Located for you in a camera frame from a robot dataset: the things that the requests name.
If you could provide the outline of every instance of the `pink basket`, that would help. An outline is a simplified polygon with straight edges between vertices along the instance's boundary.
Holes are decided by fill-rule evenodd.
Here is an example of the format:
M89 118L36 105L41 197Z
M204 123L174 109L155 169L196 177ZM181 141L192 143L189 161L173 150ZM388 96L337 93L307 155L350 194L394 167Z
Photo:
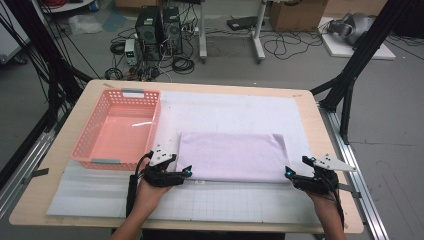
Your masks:
M135 170L152 148L159 115L159 91L105 89L71 158L91 169Z

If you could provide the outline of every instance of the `folded cloth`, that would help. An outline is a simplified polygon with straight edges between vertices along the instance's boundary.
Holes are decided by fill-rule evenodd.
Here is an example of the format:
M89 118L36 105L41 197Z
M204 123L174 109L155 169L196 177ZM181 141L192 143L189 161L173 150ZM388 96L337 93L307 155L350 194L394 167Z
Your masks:
M176 170L189 165L195 180L289 182L282 134L183 132Z

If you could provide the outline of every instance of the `cardboard box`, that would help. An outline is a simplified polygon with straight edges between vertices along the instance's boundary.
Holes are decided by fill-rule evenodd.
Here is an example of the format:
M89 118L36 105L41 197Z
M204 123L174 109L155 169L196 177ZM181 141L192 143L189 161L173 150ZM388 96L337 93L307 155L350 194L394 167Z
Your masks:
M377 16L387 0L329 0L324 15L327 17L343 17L346 13L365 13Z
M303 0L295 6L273 3L269 21L276 32L316 31L328 0Z
M140 11L141 6L162 6L162 0L115 0L119 9Z

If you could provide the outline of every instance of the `person's arm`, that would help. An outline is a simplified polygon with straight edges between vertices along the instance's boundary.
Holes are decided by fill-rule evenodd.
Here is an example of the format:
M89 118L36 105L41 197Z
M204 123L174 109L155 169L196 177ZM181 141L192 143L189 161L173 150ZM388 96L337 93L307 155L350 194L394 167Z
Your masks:
M308 193L315 207L315 213L324 228L326 240L345 240L339 212L334 201L326 197Z
M160 198L169 191L171 187L152 187L144 179L140 181L137 190L134 207L130 215L121 226L112 234L111 240L134 240L146 219L159 204Z

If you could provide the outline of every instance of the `gray floor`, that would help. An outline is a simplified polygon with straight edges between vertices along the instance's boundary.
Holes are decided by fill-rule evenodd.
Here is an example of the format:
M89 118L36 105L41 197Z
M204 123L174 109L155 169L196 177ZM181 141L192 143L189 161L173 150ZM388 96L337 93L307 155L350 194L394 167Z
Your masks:
M93 15L103 23L109 14L102 10ZM127 21L115 32L83 34L71 39L99 75L103 75L111 67L110 40L132 25L134 21ZM305 35L304 39L310 40L310 37ZM208 35L207 40L210 56L206 64L196 58L195 71L189 75L169 73L172 82L312 89L337 76L348 61L329 56L321 45L284 61L266 53L266 60L258 65L248 38ZM424 57L422 45L396 44ZM390 239L423 239L424 188L420 183L424 167L420 156L424 155L424 110L419 107L424 90L423 60L390 43L386 45L397 57L394 61L372 60L360 75L354 90L349 140ZM290 46L289 51L304 48L295 45ZM71 55L77 68L94 76L75 50L71 50ZM0 66L0 76L2 168L47 105L30 64ZM170 79L161 75L157 81L170 82ZM323 96L320 94L316 99L321 100ZM8 223L10 211L0 221L2 240L107 239L109 235L109 229L11 226ZM287 239L313 238L307 234L288 234ZM366 230L361 235L349 235L348 239L370 237Z

